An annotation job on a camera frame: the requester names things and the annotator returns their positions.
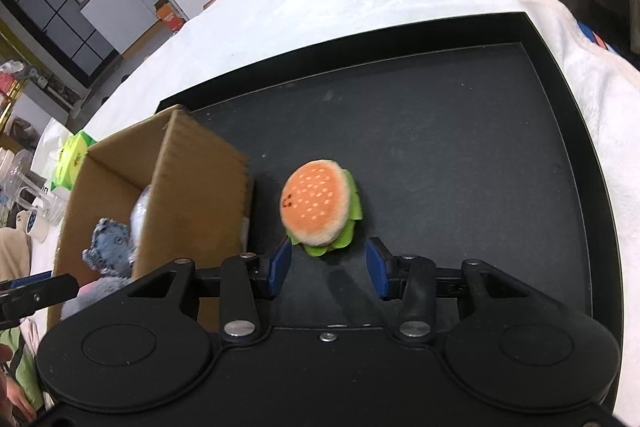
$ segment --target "white blanket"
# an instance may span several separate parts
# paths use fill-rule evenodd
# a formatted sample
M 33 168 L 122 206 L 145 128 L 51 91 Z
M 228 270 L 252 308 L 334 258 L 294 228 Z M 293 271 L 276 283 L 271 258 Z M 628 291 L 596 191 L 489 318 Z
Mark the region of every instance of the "white blanket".
M 169 95 L 296 48 L 418 21 L 526 12 L 561 67 L 598 152 L 625 285 L 616 413 L 640 425 L 640 73 L 589 42 L 556 0 L 218 0 L 144 62 L 86 127 L 95 139 L 151 116 Z

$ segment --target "person's hand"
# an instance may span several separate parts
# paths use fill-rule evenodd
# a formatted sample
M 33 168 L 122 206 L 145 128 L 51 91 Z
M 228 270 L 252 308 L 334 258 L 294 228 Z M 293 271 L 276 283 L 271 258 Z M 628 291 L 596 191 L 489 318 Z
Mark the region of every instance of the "person's hand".
M 17 407 L 22 415 L 32 422 L 36 419 L 36 410 L 27 400 L 27 396 L 24 394 L 24 389 L 12 378 L 6 379 L 6 397 L 9 401 Z
M 9 362 L 14 355 L 11 347 L 6 344 L 0 344 L 0 363 Z M 4 372 L 0 371 L 0 417 L 11 422 L 11 411 L 14 405 L 7 396 L 7 377 Z

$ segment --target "hamburger bun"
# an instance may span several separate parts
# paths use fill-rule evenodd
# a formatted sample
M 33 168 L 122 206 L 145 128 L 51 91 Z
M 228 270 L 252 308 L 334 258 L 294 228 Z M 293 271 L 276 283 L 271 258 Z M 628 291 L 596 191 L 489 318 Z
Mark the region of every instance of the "hamburger bun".
M 321 247 L 336 239 L 349 216 L 350 186 L 342 168 L 315 160 L 296 170 L 280 197 L 280 217 L 303 245 Z

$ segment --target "gray plush toy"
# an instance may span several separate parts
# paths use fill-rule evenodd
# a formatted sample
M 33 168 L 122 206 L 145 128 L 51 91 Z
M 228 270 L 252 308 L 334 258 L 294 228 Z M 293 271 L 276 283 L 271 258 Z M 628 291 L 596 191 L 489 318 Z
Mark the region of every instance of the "gray plush toy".
M 129 244 L 129 227 L 103 217 L 95 226 L 91 248 L 82 252 L 82 260 L 102 275 L 129 278 L 135 254 Z

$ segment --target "bottle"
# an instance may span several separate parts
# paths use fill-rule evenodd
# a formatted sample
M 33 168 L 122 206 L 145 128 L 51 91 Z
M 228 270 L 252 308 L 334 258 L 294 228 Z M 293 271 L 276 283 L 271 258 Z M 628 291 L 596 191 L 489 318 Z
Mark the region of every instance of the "bottle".
M 36 174 L 31 173 L 32 160 L 33 155 L 28 150 L 14 154 L 10 150 L 0 148 L 0 185 L 9 200 L 15 201 L 26 210 L 41 213 L 50 224 L 57 225 L 65 214 L 65 201 L 44 191 L 32 181 L 31 178 L 36 177 Z M 26 201 L 26 193 L 38 198 L 42 202 L 42 208 Z

